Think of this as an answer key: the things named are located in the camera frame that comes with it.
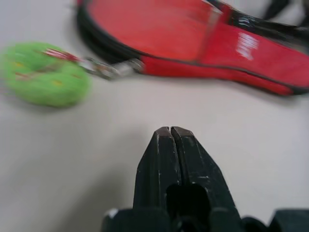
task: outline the metal clip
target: metal clip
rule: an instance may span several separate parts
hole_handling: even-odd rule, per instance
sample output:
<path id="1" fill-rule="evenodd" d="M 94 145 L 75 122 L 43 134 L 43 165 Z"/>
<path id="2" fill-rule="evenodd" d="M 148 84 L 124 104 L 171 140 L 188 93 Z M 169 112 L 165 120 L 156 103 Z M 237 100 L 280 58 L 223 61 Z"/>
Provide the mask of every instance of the metal clip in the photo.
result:
<path id="1" fill-rule="evenodd" d="M 135 72 L 141 72 L 143 64 L 138 59 L 130 59 L 114 65 L 100 62 L 93 58 L 85 58 L 79 62 L 88 73 L 107 80 L 113 80 L 122 76 L 129 76 Z"/>

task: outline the red tag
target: red tag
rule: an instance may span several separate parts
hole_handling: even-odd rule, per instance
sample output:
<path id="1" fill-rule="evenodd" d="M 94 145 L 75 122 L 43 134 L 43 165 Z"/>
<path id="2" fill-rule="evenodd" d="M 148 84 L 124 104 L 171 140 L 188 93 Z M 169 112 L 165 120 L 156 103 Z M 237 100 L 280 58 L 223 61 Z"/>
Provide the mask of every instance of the red tag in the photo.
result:
<path id="1" fill-rule="evenodd" d="M 54 49 L 47 49 L 44 52 L 46 55 L 49 55 L 51 57 L 56 57 L 58 59 L 65 59 L 65 60 L 69 60 L 72 62 L 78 62 L 80 61 L 80 59 L 74 55 L 72 55 L 71 53 L 68 52 L 60 52 Z"/>

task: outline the red fabric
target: red fabric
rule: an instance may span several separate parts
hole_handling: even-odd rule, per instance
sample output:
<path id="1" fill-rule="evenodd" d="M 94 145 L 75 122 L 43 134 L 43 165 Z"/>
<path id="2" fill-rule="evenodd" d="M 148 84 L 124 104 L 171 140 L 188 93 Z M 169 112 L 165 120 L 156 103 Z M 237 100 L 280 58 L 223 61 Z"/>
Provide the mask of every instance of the red fabric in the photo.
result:
<path id="1" fill-rule="evenodd" d="M 202 67 L 196 64 L 180 63 L 160 58 L 142 57 L 145 64 L 144 73 L 156 76 L 213 78 L 237 81 L 251 86 L 268 89 L 280 95 L 290 95 L 289 88 L 244 72 L 215 67 Z"/>
<path id="2" fill-rule="evenodd" d="M 253 60 L 237 52 L 239 34 L 258 41 L 251 50 Z M 309 87 L 309 57 L 261 36 L 220 23 L 203 52 L 202 64 L 240 67 L 294 86 Z"/>
<path id="3" fill-rule="evenodd" d="M 202 0 L 92 0 L 93 20 L 119 42 L 147 54 L 192 61 L 213 7 Z"/>

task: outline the white table surface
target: white table surface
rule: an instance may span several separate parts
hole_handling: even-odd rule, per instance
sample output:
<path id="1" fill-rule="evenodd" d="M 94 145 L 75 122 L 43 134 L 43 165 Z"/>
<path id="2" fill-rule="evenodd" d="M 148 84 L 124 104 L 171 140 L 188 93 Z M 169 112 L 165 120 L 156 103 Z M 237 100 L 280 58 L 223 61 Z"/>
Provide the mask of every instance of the white table surface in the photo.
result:
<path id="1" fill-rule="evenodd" d="M 259 16 L 267 1 L 230 4 Z M 296 23 L 300 4 L 277 20 Z M 69 0 L 0 3 L 0 47 L 49 42 L 79 56 Z M 142 75 L 92 78 L 70 109 L 27 104 L 0 86 L 0 231 L 97 232 L 104 212 L 130 207 L 153 132 L 192 130 L 221 168 L 242 216 L 309 207 L 309 97 L 282 99 L 236 83 Z"/>

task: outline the green rope coil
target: green rope coil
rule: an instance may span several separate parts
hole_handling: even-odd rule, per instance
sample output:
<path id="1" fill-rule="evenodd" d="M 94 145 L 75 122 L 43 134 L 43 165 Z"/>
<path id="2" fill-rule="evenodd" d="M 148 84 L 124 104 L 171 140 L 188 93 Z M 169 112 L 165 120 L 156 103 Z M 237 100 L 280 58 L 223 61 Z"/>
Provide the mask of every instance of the green rope coil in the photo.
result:
<path id="1" fill-rule="evenodd" d="M 66 107 L 87 93 L 90 80 L 78 64 L 44 54 L 47 49 L 63 52 L 48 43 L 19 43 L 4 56 L 7 86 L 22 99 L 39 105 Z"/>

